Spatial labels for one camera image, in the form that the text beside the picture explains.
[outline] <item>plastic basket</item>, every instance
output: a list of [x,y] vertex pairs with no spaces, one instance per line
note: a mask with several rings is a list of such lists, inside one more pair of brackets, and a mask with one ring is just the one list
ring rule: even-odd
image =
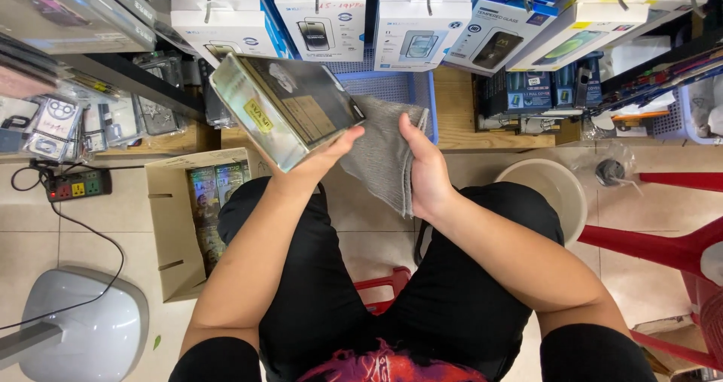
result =
[[702,145],[721,145],[719,137],[699,137],[692,126],[691,99],[688,87],[673,90],[675,102],[668,106],[670,113],[653,119],[653,135],[656,139],[689,139]]
[[325,64],[339,79],[344,90],[351,94],[374,96],[380,100],[428,108],[432,119],[432,134],[429,140],[437,145],[439,130],[432,72],[375,72],[373,49],[365,49],[363,62]]

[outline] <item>white plastic basin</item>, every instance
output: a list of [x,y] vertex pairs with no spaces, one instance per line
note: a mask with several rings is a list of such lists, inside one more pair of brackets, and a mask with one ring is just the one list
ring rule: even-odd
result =
[[565,246],[580,237],[587,221],[587,202],[577,177],[561,164],[527,159],[511,165],[494,180],[523,184],[542,194],[560,217]]

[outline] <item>plastic stool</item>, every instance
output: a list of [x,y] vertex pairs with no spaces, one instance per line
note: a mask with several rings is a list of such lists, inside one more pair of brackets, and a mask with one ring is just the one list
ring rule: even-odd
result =
[[[723,173],[641,173],[644,182],[723,192]],[[709,353],[661,341],[637,331],[633,339],[708,368],[723,370],[723,287],[701,271],[706,250],[723,248],[723,217],[682,237],[668,238],[585,225],[579,242],[680,270]]]
[[364,290],[364,289],[371,289],[372,287],[378,287],[378,286],[392,286],[392,290],[394,292],[394,297],[392,300],[387,300],[386,302],[378,302],[378,303],[369,303],[365,304],[366,309],[368,312],[379,315],[387,311],[389,306],[394,303],[394,300],[396,300],[397,296],[399,295],[399,292],[404,289],[404,286],[409,282],[409,279],[411,278],[411,271],[404,267],[404,266],[397,266],[396,268],[393,268],[392,275],[391,276],[385,276],[383,278],[377,278],[377,279],[370,279],[368,281],[362,281],[362,282],[355,282],[354,288],[357,290]]

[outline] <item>tempered glass box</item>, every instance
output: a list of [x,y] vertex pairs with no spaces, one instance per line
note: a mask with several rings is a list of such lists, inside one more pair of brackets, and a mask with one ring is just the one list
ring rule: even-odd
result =
[[48,54],[149,52],[156,35],[114,0],[0,0],[3,33]]
[[365,120],[323,64],[229,54],[209,81],[249,137],[284,172]]

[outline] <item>gray cloth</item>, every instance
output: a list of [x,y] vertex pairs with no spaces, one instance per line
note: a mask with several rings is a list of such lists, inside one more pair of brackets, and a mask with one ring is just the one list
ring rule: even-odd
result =
[[399,132],[399,117],[409,120],[425,135],[432,131],[429,109],[390,103],[371,96],[352,96],[366,116],[365,134],[339,160],[341,167],[361,180],[370,193],[382,199],[402,216],[412,217],[411,162],[409,144]]

